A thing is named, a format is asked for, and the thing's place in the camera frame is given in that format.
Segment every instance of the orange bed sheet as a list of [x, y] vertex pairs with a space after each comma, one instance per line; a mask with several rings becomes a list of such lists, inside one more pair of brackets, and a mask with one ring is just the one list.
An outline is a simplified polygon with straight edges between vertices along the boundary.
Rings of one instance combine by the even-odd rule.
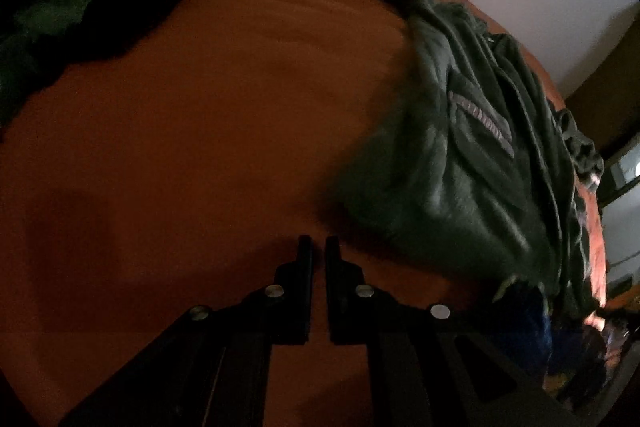
[[[0, 145], [0, 367], [42, 427], [191, 305], [270, 283], [299, 233], [335, 232], [326, 182], [410, 58], [378, 0], [183, 0], [124, 57], [70, 66], [30, 100]], [[344, 255], [412, 305], [462, 307], [477, 290], [363, 244]], [[365, 349], [329, 343], [323, 285], [319, 273], [309, 344], [274, 348], [268, 427], [371, 423]]]

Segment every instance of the green blanket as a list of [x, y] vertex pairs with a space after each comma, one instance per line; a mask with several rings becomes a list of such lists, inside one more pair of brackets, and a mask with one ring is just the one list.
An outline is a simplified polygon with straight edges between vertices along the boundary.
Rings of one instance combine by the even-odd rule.
[[556, 311], [594, 311], [572, 157], [517, 42], [462, 4], [383, 0], [417, 60], [334, 197], [402, 253], [446, 271], [542, 284]]

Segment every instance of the black metal bracket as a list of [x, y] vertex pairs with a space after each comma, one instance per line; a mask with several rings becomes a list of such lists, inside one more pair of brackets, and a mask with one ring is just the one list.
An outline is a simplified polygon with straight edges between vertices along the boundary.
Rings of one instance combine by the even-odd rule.
[[272, 344], [308, 340], [313, 247], [242, 303], [195, 306], [69, 412], [60, 427], [257, 427]]
[[335, 344], [366, 344], [380, 427], [577, 426], [576, 418], [442, 304], [398, 303], [325, 246], [327, 304]]
[[[240, 304], [196, 306], [75, 407], [60, 427], [259, 427], [271, 346], [304, 344], [310, 328], [313, 245]], [[325, 245], [330, 334], [366, 344], [379, 427], [577, 426], [445, 305], [398, 303]]]

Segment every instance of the green fleece blanket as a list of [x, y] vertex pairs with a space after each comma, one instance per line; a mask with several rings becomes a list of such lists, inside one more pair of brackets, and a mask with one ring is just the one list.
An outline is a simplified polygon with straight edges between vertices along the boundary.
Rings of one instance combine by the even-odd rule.
[[542, 284], [556, 311], [594, 311], [584, 202], [542, 86], [509, 35], [462, 4], [383, 0], [417, 60], [334, 197], [401, 252], [472, 277]]
[[15, 12], [0, 6], [0, 132], [29, 95], [64, 70], [65, 33], [91, 0], [31, 0]]

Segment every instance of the metal screw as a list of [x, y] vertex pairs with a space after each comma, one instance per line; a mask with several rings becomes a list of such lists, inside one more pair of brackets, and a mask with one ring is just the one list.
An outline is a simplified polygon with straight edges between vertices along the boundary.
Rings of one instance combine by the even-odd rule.
[[436, 317], [437, 319], [448, 319], [451, 314], [451, 310], [447, 308], [444, 304], [436, 304], [431, 307], [431, 315]]
[[282, 297], [284, 295], [284, 288], [279, 284], [270, 284], [264, 289], [264, 294], [272, 299]]
[[192, 321], [203, 321], [209, 317], [209, 309], [206, 306], [194, 306], [189, 310]]
[[372, 297], [373, 288], [368, 284], [358, 284], [356, 286], [356, 295], [363, 298]]

